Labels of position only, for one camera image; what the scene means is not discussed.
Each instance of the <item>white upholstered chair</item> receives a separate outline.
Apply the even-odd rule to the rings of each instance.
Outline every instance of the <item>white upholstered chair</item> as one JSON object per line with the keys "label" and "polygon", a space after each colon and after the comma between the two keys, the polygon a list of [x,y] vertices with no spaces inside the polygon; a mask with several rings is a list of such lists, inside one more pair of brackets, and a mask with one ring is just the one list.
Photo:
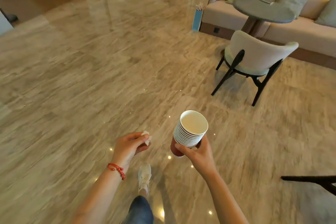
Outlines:
{"label": "white upholstered chair", "polygon": [[[225,61],[229,70],[211,95],[213,96],[227,79],[235,73],[239,73],[251,77],[258,87],[258,92],[252,104],[252,106],[255,106],[264,87],[281,65],[283,59],[298,47],[297,42],[280,46],[263,42],[240,30],[234,32],[229,46],[221,52],[222,59],[216,68],[218,70]],[[260,82],[258,77],[264,75],[266,75],[265,79]]]}

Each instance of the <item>paper cup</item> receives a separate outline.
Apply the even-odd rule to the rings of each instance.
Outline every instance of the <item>paper cup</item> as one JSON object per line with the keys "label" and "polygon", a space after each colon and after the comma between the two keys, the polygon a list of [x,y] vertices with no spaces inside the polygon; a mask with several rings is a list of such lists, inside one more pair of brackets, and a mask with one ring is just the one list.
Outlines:
{"label": "paper cup", "polygon": [[184,156],[184,154],[182,152],[180,152],[178,149],[176,149],[176,147],[175,147],[176,143],[177,142],[175,141],[175,138],[173,137],[173,139],[171,140],[171,144],[170,144],[170,151],[173,155],[175,155],[175,157],[181,158],[181,157]]}
{"label": "paper cup", "polygon": [[176,142],[192,148],[196,146],[208,130],[206,118],[196,111],[185,111],[181,114],[175,130]]}

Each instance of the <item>hand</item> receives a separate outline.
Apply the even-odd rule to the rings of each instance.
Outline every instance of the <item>hand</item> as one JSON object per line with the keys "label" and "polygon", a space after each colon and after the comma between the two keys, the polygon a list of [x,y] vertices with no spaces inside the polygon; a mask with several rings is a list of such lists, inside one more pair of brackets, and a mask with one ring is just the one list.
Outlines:
{"label": "hand", "polygon": [[197,150],[189,149],[181,144],[175,144],[175,147],[191,160],[195,169],[205,180],[217,173],[212,156],[212,149],[206,135],[202,137],[201,141],[196,146]]}
{"label": "hand", "polygon": [[149,148],[149,146],[145,144],[149,135],[145,134],[141,136],[141,134],[142,132],[135,132],[117,139],[112,163],[122,167],[124,169],[124,173],[127,172],[129,163],[131,162],[133,156]]}

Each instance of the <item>red bracelet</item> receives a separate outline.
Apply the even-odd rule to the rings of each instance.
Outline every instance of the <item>red bracelet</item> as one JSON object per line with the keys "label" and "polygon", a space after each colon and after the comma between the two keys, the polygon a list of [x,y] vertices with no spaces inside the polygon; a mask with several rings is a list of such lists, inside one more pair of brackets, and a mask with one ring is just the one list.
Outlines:
{"label": "red bracelet", "polygon": [[124,169],[122,167],[116,165],[115,163],[108,163],[107,168],[110,169],[110,170],[112,170],[112,171],[115,171],[115,169],[117,169],[118,172],[119,172],[119,174],[120,174],[120,176],[121,176],[121,179],[125,180],[125,174],[123,172]]}

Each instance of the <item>white sneaker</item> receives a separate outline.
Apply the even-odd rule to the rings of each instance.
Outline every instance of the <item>white sneaker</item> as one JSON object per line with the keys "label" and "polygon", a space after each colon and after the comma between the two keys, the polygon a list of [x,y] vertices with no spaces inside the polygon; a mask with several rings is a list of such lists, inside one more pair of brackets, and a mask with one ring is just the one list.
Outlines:
{"label": "white sneaker", "polygon": [[140,167],[138,172],[139,179],[139,190],[144,189],[149,195],[149,180],[152,176],[151,166],[149,164],[144,164]]}

